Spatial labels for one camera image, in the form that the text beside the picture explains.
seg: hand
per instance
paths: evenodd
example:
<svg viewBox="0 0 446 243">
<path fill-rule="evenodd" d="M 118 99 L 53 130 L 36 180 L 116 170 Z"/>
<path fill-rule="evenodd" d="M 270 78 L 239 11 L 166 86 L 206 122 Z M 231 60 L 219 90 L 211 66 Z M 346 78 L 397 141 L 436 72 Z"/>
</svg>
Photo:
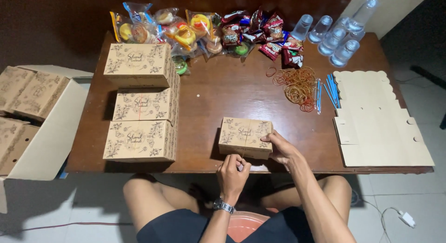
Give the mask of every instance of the hand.
<svg viewBox="0 0 446 243">
<path fill-rule="evenodd" d="M 260 139 L 263 142 L 271 142 L 276 146 L 276 150 L 270 155 L 273 160 L 287 165 L 290 159 L 304 158 L 302 154 L 283 138 L 276 130 Z"/>
<path fill-rule="evenodd" d="M 241 172 L 237 167 L 243 166 Z M 251 170 L 251 164 L 238 154 L 227 155 L 223 164 L 217 170 L 217 178 L 220 185 L 220 197 L 223 202 L 235 206 L 242 193 L 246 180 Z"/>
</svg>

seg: stacked plastic cups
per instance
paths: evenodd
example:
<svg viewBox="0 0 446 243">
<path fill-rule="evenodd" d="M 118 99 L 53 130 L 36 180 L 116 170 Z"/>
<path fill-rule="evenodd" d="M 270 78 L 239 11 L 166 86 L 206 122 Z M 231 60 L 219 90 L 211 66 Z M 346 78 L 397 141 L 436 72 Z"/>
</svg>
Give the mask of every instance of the stacked plastic cups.
<svg viewBox="0 0 446 243">
<path fill-rule="evenodd" d="M 378 0 L 366 0 L 351 18 L 340 17 L 333 26 L 333 19 L 323 16 L 308 35 L 313 18 L 304 15 L 291 34 L 299 40 L 304 40 L 307 36 L 309 42 L 318 45 L 318 51 L 322 55 L 329 57 L 333 66 L 342 68 L 359 49 L 359 41 L 365 35 L 364 26 L 377 7 Z"/>
</svg>

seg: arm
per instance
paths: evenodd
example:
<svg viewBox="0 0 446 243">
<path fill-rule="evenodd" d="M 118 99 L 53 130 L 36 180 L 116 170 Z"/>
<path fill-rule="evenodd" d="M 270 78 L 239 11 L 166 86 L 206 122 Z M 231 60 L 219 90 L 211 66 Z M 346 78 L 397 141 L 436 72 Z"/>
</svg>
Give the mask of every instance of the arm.
<svg viewBox="0 0 446 243">
<path fill-rule="evenodd" d="M 227 155 L 224 163 L 217 170 L 217 178 L 220 185 L 220 197 L 223 202 L 235 206 L 240 193 L 248 179 L 251 164 L 246 162 L 240 155 Z M 231 214 L 224 210 L 217 210 L 212 215 L 209 224 L 204 230 L 200 243 L 224 243 L 226 242 L 227 227 Z"/>
<path fill-rule="evenodd" d="M 276 145 L 272 158 L 287 166 L 304 207 L 311 233 L 316 242 L 354 243 L 353 235 L 336 208 L 320 188 L 304 156 L 276 130 L 262 141 Z"/>
</svg>

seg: black shorts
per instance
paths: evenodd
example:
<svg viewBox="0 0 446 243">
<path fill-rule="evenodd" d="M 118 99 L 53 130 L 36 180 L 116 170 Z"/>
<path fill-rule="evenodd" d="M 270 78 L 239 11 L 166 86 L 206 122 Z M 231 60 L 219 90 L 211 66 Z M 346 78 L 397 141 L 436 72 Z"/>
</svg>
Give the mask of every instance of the black shorts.
<svg viewBox="0 0 446 243">
<path fill-rule="evenodd" d="M 198 242 L 209 219 L 187 209 L 165 213 L 147 223 L 137 234 L 139 243 L 192 243 Z M 227 243 L 234 240 L 226 236 Z M 289 207 L 276 213 L 249 235 L 244 243 L 314 242 L 305 213 L 298 207 Z"/>
</svg>

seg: person's left hand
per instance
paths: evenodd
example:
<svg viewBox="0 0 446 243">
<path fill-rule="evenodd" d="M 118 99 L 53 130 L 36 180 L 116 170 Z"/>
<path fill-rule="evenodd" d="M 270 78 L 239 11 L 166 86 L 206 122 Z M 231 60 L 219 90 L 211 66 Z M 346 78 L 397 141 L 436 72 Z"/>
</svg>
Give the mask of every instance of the person's left hand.
<svg viewBox="0 0 446 243">
<path fill-rule="evenodd" d="M 217 170 L 217 178 L 220 185 L 220 197 L 223 202 L 235 206 L 242 193 L 246 180 L 251 170 L 251 164 L 238 154 L 227 155 L 223 164 Z"/>
</svg>

